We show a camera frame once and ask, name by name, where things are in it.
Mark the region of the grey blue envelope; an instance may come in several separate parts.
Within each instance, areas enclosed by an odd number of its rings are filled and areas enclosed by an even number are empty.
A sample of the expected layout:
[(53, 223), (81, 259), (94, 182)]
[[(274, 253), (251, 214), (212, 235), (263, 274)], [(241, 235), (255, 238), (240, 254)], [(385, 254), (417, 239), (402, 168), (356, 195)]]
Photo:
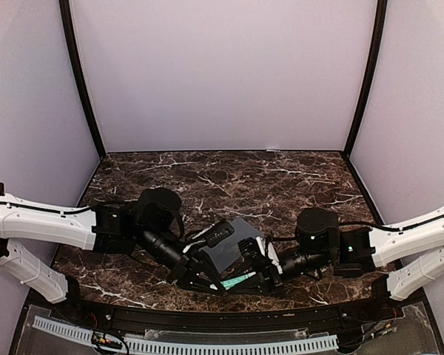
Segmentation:
[(239, 258), (241, 253), (238, 248), (238, 243), (248, 237), (263, 237), (263, 233), (252, 226), (250, 223), (239, 217), (230, 222), (234, 233), (210, 248), (205, 246), (202, 251), (205, 251), (211, 258), (216, 270), (219, 274), (224, 273), (229, 269)]

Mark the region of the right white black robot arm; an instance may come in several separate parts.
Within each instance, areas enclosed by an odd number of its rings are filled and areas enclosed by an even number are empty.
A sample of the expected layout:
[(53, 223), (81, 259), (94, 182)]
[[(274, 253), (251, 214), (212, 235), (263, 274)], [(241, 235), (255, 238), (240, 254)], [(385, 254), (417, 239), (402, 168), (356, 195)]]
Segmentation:
[(417, 259), (374, 282), (380, 288), (363, 304), (363, 315), (378, 321), (417, 289), (444, 274), (444, 206), (422, 216), (381, 226), (339, 221), (335, 212), (304, 209), (297, 216), (297, 246), (277, 253), (265, 237), (238, 244), (243, 258), (233, 277), (224, 282), (232, 294), (273, 294), (286, 280), (331, 266), (337, 277), (357, 278), (389, 263), (417, 254)]

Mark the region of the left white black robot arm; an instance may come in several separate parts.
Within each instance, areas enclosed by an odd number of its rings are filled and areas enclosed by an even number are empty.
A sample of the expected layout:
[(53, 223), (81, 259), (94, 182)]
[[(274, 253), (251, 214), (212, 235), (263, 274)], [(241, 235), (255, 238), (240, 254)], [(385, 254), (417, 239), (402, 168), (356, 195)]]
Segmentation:
[(203, 250), (219, 242), (224, 222), (203, 231), (192, 243), (184, 239), (182, 201), (166, 188), (145, 189), (136, 201), (106, 201), (68, 208), (22, 200), (0, 182), (0, 267), (28, 285), (73, 322), (84, 322), (89, 305), (78, 281), (46, 266), (20, 244), (21, 239), (73, 246), (100, 254), (131, 255), (140, 246), (167, 267), (168, 282), (191, 291), (222, 295), (226, 289)]

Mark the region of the green white glue stick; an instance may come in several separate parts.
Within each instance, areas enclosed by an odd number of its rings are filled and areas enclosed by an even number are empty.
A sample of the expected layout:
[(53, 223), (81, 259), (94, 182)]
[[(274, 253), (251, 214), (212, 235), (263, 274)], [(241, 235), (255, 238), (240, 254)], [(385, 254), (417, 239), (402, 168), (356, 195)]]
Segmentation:
[(231, 288), (234, 285), (237, 285), (238, 283), (248, 283), (248, 284), (257, 284), (257, 281), (253, 281), (253, 280), (247, 280), (245, 277), (238, 276), (238, 277), (234, 277), (228, 280), (224, 280), (221, 281), (221, 283), (223, 284), (223, 286), (225, 287), (226, 291)]

